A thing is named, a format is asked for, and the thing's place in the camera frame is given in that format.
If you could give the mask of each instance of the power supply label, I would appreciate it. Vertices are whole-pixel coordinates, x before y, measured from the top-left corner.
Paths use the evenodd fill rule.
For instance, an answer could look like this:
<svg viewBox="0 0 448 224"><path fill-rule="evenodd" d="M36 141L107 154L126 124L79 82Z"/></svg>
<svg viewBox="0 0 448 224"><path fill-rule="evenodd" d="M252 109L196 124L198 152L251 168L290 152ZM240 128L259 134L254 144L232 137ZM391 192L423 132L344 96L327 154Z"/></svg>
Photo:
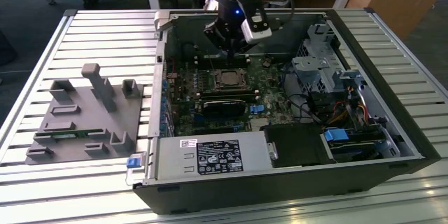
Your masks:
<svg viewBox="0 0 448 224"><path fill-rule="evenodd" d="M198 172L200 175L243 171L238 140L196 143Z"/></svg>

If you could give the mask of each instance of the blue latch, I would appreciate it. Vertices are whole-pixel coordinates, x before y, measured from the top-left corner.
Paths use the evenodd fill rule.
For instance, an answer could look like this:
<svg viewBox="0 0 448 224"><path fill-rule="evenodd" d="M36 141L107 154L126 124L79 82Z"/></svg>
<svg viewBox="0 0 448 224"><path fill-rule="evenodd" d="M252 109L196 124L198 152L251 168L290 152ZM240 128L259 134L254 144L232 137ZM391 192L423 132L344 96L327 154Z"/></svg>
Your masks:
<svg viewBox="0 0 448 224"><path fill-rule="evenodd" d="M254 105L250 107L250 111L251 113L259 113L262 111L264 111L264 105Z"/></svg>
<svg viewBox="0 0 448 224"><path fill-rule="evenodd" d="M142 158L140 157L130 157L128 162L126 163L127 168L139 168L142 167Z"/></svg>
<svg viewBox="0 0 448 224"><path fill-rule="evenodd" d="M327 141L347 141L348 136L344 129L330 129L324 133Z"/></svg>

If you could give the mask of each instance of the slotted metal surface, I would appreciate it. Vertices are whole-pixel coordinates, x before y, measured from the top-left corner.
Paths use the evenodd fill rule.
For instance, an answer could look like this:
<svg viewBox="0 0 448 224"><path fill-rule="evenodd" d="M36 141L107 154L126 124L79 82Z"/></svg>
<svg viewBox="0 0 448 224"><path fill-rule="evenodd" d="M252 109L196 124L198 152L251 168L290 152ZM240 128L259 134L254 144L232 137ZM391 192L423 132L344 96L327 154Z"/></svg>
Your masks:
<svg viewBox="0 0 448 224"><path fill-rule="evenodd" d="M80 77L83 62L98 62L102 75L110 77L112 84L134 78L146 85L138 151L147 149L156 52L154 11L80 11L60 26L60 36L51 43L35 88L23 106L16 108L19 115L6 134L0 149L0 222L359 224L447 221L446 91L382 22L374 20L375 15L363 10L342 10L339 14L443 156L442 161L415 174L391 179L368 192L179 216L158 216L131 192L124 182L126 158L27 166L26 150L52 98L51 81L70 78L75 86L88 85ZM356 68L351 54L344 49L342 53Z"/></svg>

